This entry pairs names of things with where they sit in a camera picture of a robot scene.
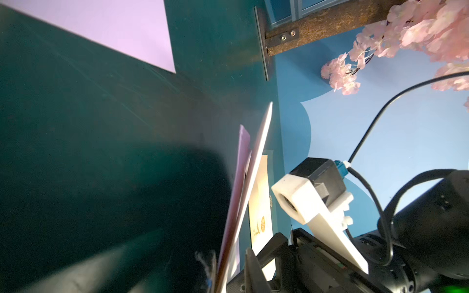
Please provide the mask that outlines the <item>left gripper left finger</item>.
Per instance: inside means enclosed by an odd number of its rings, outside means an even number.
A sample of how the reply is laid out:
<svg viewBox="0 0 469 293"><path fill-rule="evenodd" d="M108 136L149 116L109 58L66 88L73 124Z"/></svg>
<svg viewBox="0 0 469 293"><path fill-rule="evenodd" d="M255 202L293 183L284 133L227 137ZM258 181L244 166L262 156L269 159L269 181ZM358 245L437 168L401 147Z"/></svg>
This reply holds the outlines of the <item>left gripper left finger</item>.
<svg viewBox="0 0 469 293"><path fill-rule="evenodd" d="M216 252L211 250L205 256L202 252L195 253L196 260L202 265L205 274L204 289L206 293L214 293L217 277L217 258Z"/></svg>

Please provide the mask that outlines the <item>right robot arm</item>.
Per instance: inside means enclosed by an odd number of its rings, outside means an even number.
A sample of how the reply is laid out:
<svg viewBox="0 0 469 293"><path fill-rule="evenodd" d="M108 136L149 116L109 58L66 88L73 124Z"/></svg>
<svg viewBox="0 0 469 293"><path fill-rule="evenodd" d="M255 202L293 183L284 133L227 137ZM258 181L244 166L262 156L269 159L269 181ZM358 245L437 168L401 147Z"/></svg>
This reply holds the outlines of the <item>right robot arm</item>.
<svg viewBox="0 0 469 293"><path fill-rule="evenodd" d="M423 172L396 194L417 184L436 185L393 219L394 256L388 266L372 264L368 273L305 230L293 240L275 234L249 262L277 270L267 280L250 269L227 284L229 293L466 293L469 290L469 173L437 169Z"/></svg>

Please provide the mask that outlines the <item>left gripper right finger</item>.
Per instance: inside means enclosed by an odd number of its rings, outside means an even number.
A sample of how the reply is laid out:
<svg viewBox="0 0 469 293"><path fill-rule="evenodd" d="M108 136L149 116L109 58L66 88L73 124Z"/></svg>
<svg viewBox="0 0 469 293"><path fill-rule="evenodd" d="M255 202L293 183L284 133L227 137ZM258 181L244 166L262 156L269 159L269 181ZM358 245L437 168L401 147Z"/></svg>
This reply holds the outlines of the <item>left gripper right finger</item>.
<svg viewBox="0 0 469 293"><path fill-rule="evenodd" d="M244 286L246 293L272 293L259 260L252 249L245 253Z"/></svg>

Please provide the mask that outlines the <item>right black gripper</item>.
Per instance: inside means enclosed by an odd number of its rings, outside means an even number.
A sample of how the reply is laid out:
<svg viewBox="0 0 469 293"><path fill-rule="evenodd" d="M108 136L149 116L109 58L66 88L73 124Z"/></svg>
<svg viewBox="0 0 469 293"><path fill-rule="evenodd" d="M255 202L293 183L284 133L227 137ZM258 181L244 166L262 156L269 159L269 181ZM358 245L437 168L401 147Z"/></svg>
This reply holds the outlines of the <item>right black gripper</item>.
<svg viewBox="0 0 469 293"><path fill-rule="evenodd" d="M293 243L275 234L256 255L272 293L386 293L388 289L305 230L291 232ZM227 285L245 293L244 270Z"/></svg>

